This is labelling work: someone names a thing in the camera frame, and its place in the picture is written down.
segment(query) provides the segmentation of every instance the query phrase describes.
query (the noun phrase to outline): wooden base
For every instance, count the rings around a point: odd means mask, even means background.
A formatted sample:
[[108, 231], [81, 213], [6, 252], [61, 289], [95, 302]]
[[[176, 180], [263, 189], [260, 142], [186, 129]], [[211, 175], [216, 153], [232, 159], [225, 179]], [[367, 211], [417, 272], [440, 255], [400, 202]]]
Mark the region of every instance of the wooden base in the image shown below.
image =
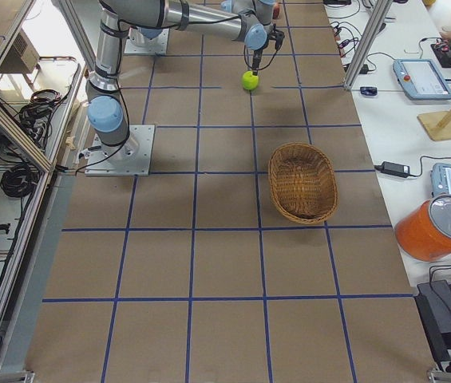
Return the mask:
[[443, 127], [438, 125], [447, 113], [448, 112], [431, 112], [419, 114], [417, 116], [431, 140], [451, 140], [451, 121]]

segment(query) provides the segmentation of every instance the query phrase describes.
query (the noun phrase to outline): orange container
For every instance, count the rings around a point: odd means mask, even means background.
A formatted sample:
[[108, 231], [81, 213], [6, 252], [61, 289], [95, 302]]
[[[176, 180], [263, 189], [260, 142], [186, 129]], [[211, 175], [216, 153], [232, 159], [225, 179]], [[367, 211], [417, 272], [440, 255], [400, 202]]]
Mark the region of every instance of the orange container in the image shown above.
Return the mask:
[[403, 250], [416, 259], [432, 262], [451, 253], [451, 195], [425, 201], [395, 227]]

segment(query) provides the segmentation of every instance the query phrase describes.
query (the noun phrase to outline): white desk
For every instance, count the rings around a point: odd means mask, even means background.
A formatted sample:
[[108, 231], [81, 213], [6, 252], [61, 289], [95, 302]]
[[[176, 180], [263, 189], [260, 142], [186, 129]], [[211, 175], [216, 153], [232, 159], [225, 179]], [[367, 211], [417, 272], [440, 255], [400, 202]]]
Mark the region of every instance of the white desk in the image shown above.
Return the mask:
[[[362, 32], [370, 15], [363, 9], [363, 6], [357, 14], [350, 18], [333, 18], [352, 14], [357, 8], [357, 0], [353, 0], [351, 6], [327, 7], [326, 11], [331, 22], [350, 22]], [[418, 42], [422, 38], [440, 36], [421, 0], [409, 0], [406, 4], [394, 3], [390, 9], [395, 13], [397, 21], [386, 24], [386, 28], [378, 35], [370, 52], [388, 53], [394, 58], [419, 58], [421, 56], [421, 58], [435, 60], [440, 67], [430, 49], [430, 44], [434, 39], [422, 42], [422, 55], [420, 52], [416, 53]], [[355, 36], [358, 36], [353, 28], [350, 29]], [[341, 38], [350, 38], [350, 35], [343, 32]], [[343, 62], [350, 62], [351, 57], [351, 53], [346, 55]], [[374, 55], [370, 59], [378, 69], [370, 74], [358, 76], [353, 85], [352, 96], [373, 162], [380, 164], [386, 160], [407, 164], [411, 167], [413, 174], [418, 174], [420, 156], [451, 156], [451, 140], [432, 141], [417, 120], [417, 115], [421, 113], [450, 110], [451, 101], [411, 101], [397, 83], [392, 70], [392, 60], [383, 55]], [[441, 72], [444, 78], [451, 78], [451, 69], [442, 69]], [[360, 86], [378, 87], [378, 96], [375, 98], [362, 96], [358, 91]], [[392, 225], [395, 226], [431, 197], [429, 172], [436, 162], [451, 163], [451, 160], [424, 159], [423, 175], [413, 180], [378, 173], [378, 181]], [[428, 282], [428, 270], [432, 263], [418, 261], [408, 256], [403, 250], [401, 250], [401, 254], [411, 286]], [[451, 255], [438, 262], [451, 264]]]

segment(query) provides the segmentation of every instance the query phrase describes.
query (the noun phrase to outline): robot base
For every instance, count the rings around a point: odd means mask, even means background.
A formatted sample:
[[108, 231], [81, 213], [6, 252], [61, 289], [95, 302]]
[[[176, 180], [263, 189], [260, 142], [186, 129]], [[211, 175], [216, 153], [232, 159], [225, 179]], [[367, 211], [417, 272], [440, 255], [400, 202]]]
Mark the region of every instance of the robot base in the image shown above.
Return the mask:
[[124, 49], [124, 55], [149, 56], [157, 54], [164, 56], [167, 54], [167, 46], [168, 29], [163, 30], [163, 32], [161, 32], [161, 34], [156, 38], [155, 41], [145, 41], [142, 46], [134, 45], [131, 40], [128, 39], [126, 42], [126, 47]]
[[[105, 160], [99, 164], [86, 168], [86, 176], [148, 176], [151, 165], [152, 142], [154, 141], [154, 125], [131, 125], [130, 134], [139, 144], [138, 150], [127, 161], [112, 162]], [[101, 145], [101, 140], [96, 135], [92, 146]], [[91, 152], [88, 158], [89, 164], [94, 164], [105, 158], [101, 150]]]

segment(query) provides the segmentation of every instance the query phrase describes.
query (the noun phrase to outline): brown woven basket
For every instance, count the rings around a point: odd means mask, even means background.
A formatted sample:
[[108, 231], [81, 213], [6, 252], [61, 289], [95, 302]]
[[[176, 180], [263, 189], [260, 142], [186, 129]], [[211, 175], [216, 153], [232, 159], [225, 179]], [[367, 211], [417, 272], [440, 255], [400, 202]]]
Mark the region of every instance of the brown woven basket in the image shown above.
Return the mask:
[[334, 170], [315, 146], [296, 142], [277, 148], [270, 158], [268, 177], [273, 203], [291, 221], [321, 223], [337, 209]]

